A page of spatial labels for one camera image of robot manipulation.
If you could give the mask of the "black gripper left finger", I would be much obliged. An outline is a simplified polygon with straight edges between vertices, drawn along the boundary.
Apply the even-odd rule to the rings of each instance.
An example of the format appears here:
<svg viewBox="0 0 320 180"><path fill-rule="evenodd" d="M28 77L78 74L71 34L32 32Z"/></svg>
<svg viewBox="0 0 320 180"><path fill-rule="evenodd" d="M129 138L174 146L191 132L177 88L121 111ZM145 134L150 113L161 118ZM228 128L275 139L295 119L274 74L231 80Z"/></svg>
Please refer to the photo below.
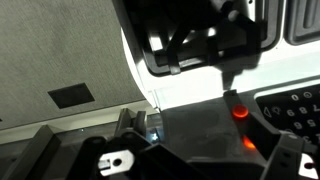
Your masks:
<svg viewBox="0 0 320 180"><path fill-rule="evenodd" d="M177 157L161 144L151 144L134 131L110 140L87 138L66 180L209 180L209 176Z"/></svg>

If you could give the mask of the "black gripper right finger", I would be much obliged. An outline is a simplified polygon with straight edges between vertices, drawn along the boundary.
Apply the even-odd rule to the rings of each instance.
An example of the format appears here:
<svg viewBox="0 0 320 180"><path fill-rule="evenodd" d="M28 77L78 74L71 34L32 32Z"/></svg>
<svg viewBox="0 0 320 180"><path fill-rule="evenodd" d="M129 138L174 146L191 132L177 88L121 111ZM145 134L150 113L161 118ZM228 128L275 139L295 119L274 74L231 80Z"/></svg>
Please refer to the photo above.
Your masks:
<svg viewBox="0 0 320 180"><path fill-rule="evenodd" d="M236 90L225 92L223 99L231 114L236 104L248 108ZM249 110L245 118L234 118L241 139L247 136L251 140L265 165L211 160L192 160L192 165L220 180L319 180L317 145L292 132L280 131L254 111Z"/></svg>

